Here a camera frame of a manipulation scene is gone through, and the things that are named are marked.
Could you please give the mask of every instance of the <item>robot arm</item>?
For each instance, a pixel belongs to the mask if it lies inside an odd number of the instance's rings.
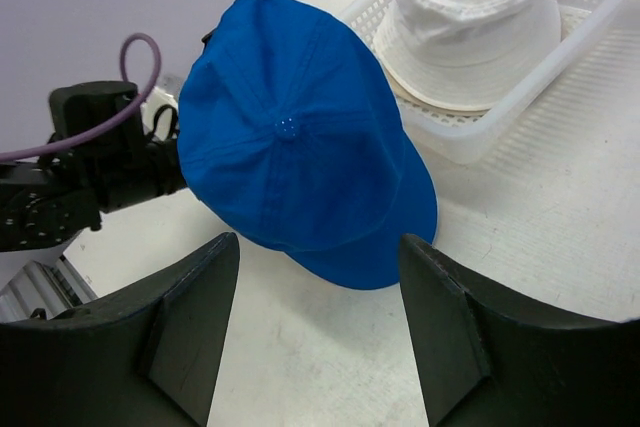
[[[55,130],[50,141],[95,127],[136,95],[136,85],[125,81],[55,90],[49,98]],[[138,111],[72,149],[36,162],[0,163],[0,252],[64,243],[87,227],[100,230],[101,213],[185,188],[173,134],[161,141],[145,133]]]

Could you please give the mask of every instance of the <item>table surface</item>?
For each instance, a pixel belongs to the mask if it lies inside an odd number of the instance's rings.
[[[337,14],[353,0],[301,1]],[[420,153],[439,195],[438,249],[544,302],[623,320],[640,316],[640,40],[616,38],[614,25],[602,43],[616,56],[599,63],[598,47],[565,71],[482,161]],[[617,82],[595,92],[589,75],[603,69]],[[65,255],[102,296],[229,230],[182,191],[105,216]],[[209,425],[427,425],[398,286],[350,291],[240,248]]]

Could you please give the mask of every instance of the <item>cable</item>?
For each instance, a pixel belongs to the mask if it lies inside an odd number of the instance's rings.
[[[136,40],[142,40],[147,43],[147,45],[151,48],[153,53],[153,71],[151,72],[151,77],[149,81],[144,86],[141,92],[131,101],[129,105],[127,105],[124,109],[118,112],[116,115],[111,117],[109,120],[103,122],[96,127],[93,127],[81,134],[74,135],[73,137],[69,137],[68,139],[60,140],[57,142],[51,142],[49,144],[42,145],[40,147],[32,147],[30,149],[24,150],[16,150],[14,152],[4,152],[0,153],[0,162],[13,162],[21,159],[28,159],[30,157],[40,157],[41,155],[53,154],[56,152],[60,152],[61,150],[71,149],[72,147],[76,147],[77,145],[84,144],[90,140],[99,137],[100,135],[108,132],[114,127],[118,126],[129,117],[131,117],[136,110],[140,108],[140,106],[147,99],[151,91],[153,90],[156,82],[158,81],[158,77],[160,76],[160,69],[162,68],[162,58],[160,55],[160,48],[155,40],[153,40],[147,34],[137,33],[132,34],[124,41],[122,47],[120,48],[120,75],[122,79],[126,82],[129,80],[127,76],[127,68],[125,66],[127,51],[129,50],[129,46],[135,42]]]

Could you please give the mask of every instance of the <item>cap button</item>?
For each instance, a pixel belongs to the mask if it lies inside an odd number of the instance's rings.
[[[276,122],[276,135],[280,140],[291,142],[298,136],[298,122],[293,117],[286,117]]]

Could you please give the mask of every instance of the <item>hat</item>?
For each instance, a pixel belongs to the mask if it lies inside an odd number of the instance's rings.
[[[501,100],[560,36],[557,0],[391,0],[373,48],[414,98],[474,112]]]
[[[179,99],[178,152],[231,228],[345,287],[398,281],[405,233],[437,204],[380,64],[345,24],[296,0],[236,0]]]

